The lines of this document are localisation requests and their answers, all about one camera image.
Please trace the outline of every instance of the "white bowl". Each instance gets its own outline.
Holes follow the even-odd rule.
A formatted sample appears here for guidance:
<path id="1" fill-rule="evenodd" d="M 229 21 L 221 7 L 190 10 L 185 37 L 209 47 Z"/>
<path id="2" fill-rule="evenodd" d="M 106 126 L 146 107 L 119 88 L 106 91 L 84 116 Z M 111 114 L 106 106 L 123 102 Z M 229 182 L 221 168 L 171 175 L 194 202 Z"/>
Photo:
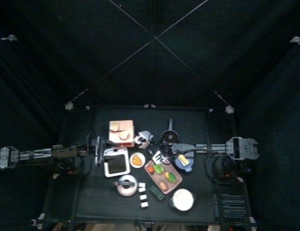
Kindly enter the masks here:
<path id="1" fill-rule="evenodd" d="M 134 156 L 138 156 L 138 157 L 140 158 L 140 160 L 142 160 L 142 165 L 140 165 L 140 166 L 132 164 L 132 158 L 134 158 Z M 136 168 L 136 169 L 142 168 L 143 165 L 144 165 L 144 156 L 143 156 L 143 154 L 139 153 L 139 152 L 135 152 L 135 153 L 131 155 L 131 157 L 130 157 L 130 163 L 131 163 L 131 166 L 132 166 L 134 168 Z"/>

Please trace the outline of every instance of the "floor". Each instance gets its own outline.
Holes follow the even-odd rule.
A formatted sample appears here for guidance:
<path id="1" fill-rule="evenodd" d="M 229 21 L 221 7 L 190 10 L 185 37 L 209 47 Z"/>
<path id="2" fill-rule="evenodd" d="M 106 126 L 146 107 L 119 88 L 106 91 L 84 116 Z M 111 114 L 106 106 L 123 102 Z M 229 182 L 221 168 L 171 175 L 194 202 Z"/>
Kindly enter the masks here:
<path id="1" fill-rule="evenodd" d="M 88 224 L 84 231 L 144 231 L 143 227 L 130 224 Z M 219 226 L 155 226 L 154 231 L 219 231 Z"/>

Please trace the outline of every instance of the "utensil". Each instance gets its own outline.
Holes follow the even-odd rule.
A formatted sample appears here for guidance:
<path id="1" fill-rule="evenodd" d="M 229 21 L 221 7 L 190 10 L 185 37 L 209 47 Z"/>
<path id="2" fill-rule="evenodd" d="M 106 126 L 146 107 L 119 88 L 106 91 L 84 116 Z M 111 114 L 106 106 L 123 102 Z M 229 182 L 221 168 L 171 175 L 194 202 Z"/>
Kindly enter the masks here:
<path id="1" fill-rule="evenodd" d="M 173 118 L 169 119 L 169 130 L 166 130 L 162 134 L 162 142 L 166 145 L 173 145 L 179 141 L 179 135 L 173 130 Z"/>
<path id="2" fill-rule="evenodd" d="M 128 197 L 136 191 L 136 179 L 131 175 L 123 175 L 118 181 L 114 182 L 118 192 L 122 196 Z"/>

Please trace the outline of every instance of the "tray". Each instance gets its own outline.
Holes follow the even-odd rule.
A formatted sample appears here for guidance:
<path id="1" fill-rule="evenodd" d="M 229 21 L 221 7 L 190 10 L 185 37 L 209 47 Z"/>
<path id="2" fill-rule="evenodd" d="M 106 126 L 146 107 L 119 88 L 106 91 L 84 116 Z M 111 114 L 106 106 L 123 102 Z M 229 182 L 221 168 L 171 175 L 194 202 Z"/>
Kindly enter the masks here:
<path id="1" fill-rule="evenodd" d="M 147 172 L 147 170 L 146 170 L 146 167 L 147 166 L 154 166 L 155 164 L 154 164 L 154 162 L 152 161 L 150 161 L 146 165 L 144 165 L 144 171 Z M 163 194 L 169 194 L 175 188 L 177 188 L 177 186 L 181 184 L 181 182 L 182 182 L 182 176 L 179 175 L 179 173 L 177 172 L 177 170 L 174 169 L 174 166 L 171 165 L 171 164 L 163 164 L 162 163 L 162 166 L 163 166 L 163 168 L 165 168 L 165 171 L 169 171 L 169 172 L 171 172 L 174 175 L 175 175 L 175 177 L 177 177 L 177 182 L 170 182 L 167 179 L 166 179 L 166 177 L 165 177 L 165 173 L 161 173 L 161 174 L 158 174 L 158 173 L 148 173 L 147 172 L 147 174 L 148 174 L 148 176 L 151 177 L 151 179 L 154 180 L 154 182 L 155 182 L 155 184 L 157 184 L 157 186 L 158 186 L 158 188 L 161 189 L 161 187 L 159 187 L 159 182 L 165 182 L 166 184 L 167 184 L 167 186 L 169 186 L 169 189 L 166 190 L 166 191 L 163 191 L 162 189 L 161 189 L 161 191 L 162 191 L 162 193 Z"/>

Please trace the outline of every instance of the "green food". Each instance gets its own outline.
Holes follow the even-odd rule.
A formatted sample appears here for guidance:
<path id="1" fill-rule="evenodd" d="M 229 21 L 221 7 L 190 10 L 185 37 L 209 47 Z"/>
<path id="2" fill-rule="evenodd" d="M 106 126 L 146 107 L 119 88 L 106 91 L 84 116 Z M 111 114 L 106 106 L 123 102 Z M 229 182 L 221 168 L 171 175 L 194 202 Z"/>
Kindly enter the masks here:
<path id="1" fill-rule="evenodd" d="M 155 164 L 154 168 L 155 168 L 155 173 L 161 174 L 165 172 L 165 168 L 161 164 Z"/>
<path id="2" fill-rule="evenodd" d="M 177 177 L 171 172 L 165 172 L 165 177 L 170 182 L 175 183 Z"/>

